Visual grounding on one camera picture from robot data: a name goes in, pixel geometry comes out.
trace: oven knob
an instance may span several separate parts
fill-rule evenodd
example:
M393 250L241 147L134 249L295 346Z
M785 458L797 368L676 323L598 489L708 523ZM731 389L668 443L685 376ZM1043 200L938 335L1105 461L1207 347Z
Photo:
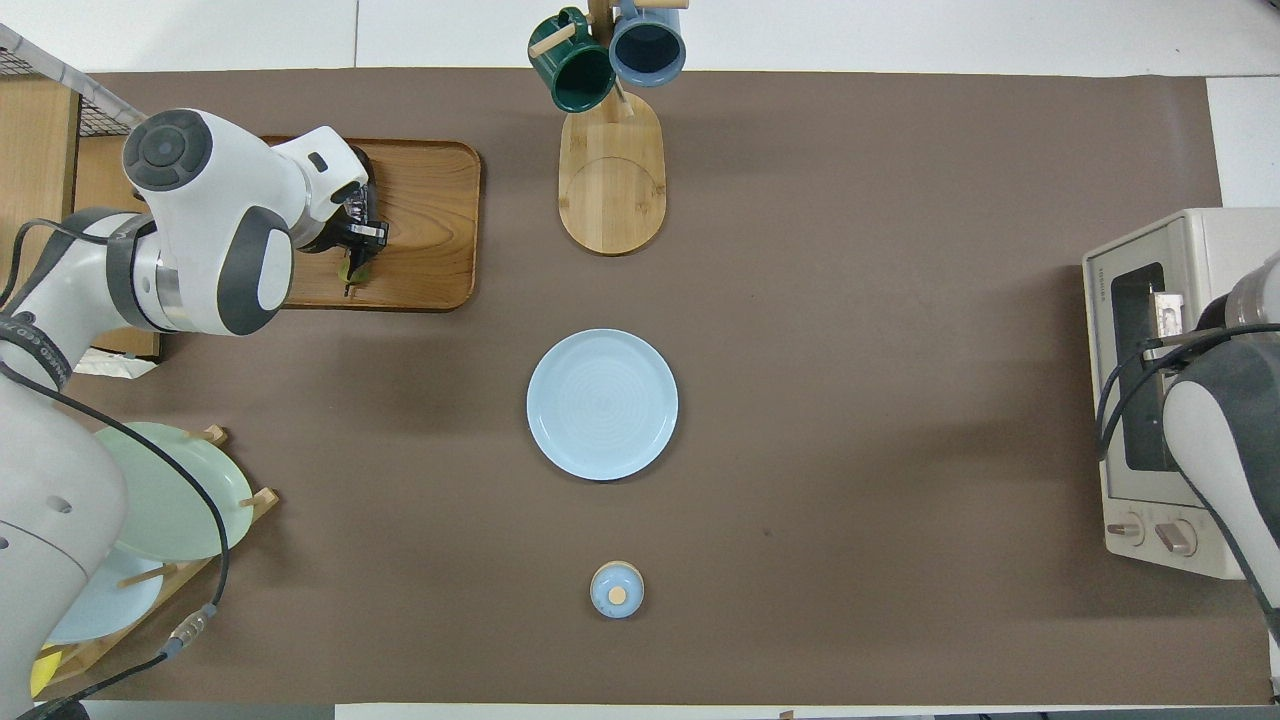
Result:
M1190 557L1196 555L1196 528L1187 520L1174 520L1156 525L1156 537L1174 555Z
M1108 524L1107 534L1128 538L1129 544L1134 547L1147 539L1147 532L1142 527L1142 518L1138 518L1133 512L1126 514L1123 523Z

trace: mug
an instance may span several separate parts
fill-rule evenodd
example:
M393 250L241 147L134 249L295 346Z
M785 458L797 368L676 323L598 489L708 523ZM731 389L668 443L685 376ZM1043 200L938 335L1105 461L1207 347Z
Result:
M618 79L640 87L676 79L685 67L678 10L637 9L635 0L621 0L618 5L622 15L609 44L609 63Z
M572 24L573 36L529 61L552 91L552 101L566 113L590 110L613 90L613 68L609 51L591 37L586 15L577 8L564 8L547 18L529 37L532 46Z

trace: green mug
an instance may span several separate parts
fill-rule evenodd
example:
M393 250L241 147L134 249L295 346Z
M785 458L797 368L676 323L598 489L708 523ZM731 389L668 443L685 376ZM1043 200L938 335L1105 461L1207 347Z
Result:
M575 27L572 37L529 61L552 91L557 108L566 113L581 113L599 105L613 90L609 50L591 37L582 10L564 8L554 18L547 18L534 28L529 45L570 24Z

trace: blue mug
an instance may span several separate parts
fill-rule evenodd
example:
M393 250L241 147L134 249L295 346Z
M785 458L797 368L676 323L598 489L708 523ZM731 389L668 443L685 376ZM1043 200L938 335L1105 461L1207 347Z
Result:
M622 14L609 44L609 63L618 79L639 87L676 79L685 67L680 10L639 9L635 0L621 0L618 6Z

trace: table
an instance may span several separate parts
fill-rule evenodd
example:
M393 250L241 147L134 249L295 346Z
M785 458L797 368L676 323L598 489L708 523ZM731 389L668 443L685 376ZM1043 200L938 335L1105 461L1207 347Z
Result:
M461 309L284 311L72 383L125 420L225 424L284 498L206 637L106 697L1270 697L1247 587L1108 555L1089 459L1078 263L1219 204L1203 81L687 73L644 94L666 225L609 259L559 225L563 118L529 70L100 79L261 135L461 140L486 173ZM557 470L524 420L538 359L591 327L653 343L681 392L664 455L612 484ZM613 559L645 574L631 621L588 602Z

